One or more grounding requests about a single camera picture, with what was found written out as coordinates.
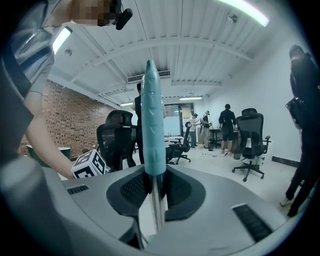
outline teal cylindrical object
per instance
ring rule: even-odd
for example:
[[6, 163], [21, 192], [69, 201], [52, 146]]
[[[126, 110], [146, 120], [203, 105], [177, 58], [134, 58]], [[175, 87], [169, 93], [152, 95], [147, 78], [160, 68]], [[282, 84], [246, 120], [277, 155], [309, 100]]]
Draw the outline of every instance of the teal cylindrical object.
[[157, 176], [166, 171], [166, 148], [161, 82], [153, 60], [146, 63], [141, 87], [144, 170]]

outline gray shirt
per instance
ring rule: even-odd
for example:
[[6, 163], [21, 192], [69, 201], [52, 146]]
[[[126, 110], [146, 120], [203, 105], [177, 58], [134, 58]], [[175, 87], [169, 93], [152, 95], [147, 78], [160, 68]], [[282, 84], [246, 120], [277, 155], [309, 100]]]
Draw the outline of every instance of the gray shirt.
[[19, 65], [45, 47], [51, 47], [50, 53], [42, 56], [24, 70], [25, 76], [32, 84], [30, 92], [43, 93], [51, 67], [55, 62], [52, 44], [60, 27], [45, 27], [45, 23], [60, 1], [43, 0], [37, 3], [20, 21], [10, 39], [12, 52]]

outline black shorts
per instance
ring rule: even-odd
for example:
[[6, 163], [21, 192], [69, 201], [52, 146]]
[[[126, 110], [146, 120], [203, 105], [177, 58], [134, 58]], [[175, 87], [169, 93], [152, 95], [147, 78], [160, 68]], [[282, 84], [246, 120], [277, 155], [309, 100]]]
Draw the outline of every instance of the black shorts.
[[223, 127], [222, 126], [222, 140], [226, 141], [233, 141], [234, 139], [234, 127]]

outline chair base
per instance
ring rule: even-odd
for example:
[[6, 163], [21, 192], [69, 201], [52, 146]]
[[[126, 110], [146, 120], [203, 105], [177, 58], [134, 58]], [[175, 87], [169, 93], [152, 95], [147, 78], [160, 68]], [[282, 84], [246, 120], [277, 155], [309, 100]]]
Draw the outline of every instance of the chair base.
[[250, 161], [250, 163], [245, 163], [244, 162], [244, 165], [238, 166], [238, 167], [234, 167], [232, 169], [232, 172], [234, 173], [236, 171], [236, 169], [248, 169], [248, 171], [246, 173], [246, 176], [243, 178], [243, 182], [247, 181], [248, 175], [249, 175], [251, 170], [253, 170], [253, 171], [255, 171], [255, 172], [259, 173], [259, 174], [262, 174], [262, 176], [260, 178], [261, 180], [263, 180], [264, 177], [265, 177], [265, 173], [260, 171], [259, 168], [257, 167], [257, 165], [252, 164], [252, 161]]
[[176, 161], [176, 163], [175, 163], [176, 165], [178, 165], [178, 164], [179, 164], [179, 160], [180, 160], [180, 158], [183, 158], [183, 159], [189, 160], [189, 163], [191, 162], [191, 159], [190, 159], [190, 158], [188, 158], [186, 154], [182, 154], [182, 155], [180, 155], [180, 156], [178, 157], [178, 160], [177, 160], [177, 161]]

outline white floor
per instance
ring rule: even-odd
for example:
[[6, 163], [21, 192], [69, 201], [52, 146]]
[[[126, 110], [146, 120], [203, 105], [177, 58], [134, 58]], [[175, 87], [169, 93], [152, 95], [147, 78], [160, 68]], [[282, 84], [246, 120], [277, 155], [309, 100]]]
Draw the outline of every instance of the white floor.
[[[219, 148], [208, 151], [198, 146], [191, 148], [187, 155], [191, 162], [181, 158], [180, 166], [234, 180], [287, 215], [290, 206], [281, 207], [279, 202], [284, 198], [296, 168], [273, 161], [264, 162], [260, 166], [260, 170], [264, 172], [264, 179], [260, 179], [261, 174], [252, 171], [247, 181], [243, 182], [247, 170], [235, 170], [235, 173], [232, 173], [233, 167], [241, 166], [241, 161], [230, 156], [221, 157], [223, 155], [220, 154]], [[137, 165], [140, 163], [138, 152], [133, 155], [133, 159]], [[146, 237], [156, 233], [148, 197], [140, 208], [139, 219], [141, 231]]]

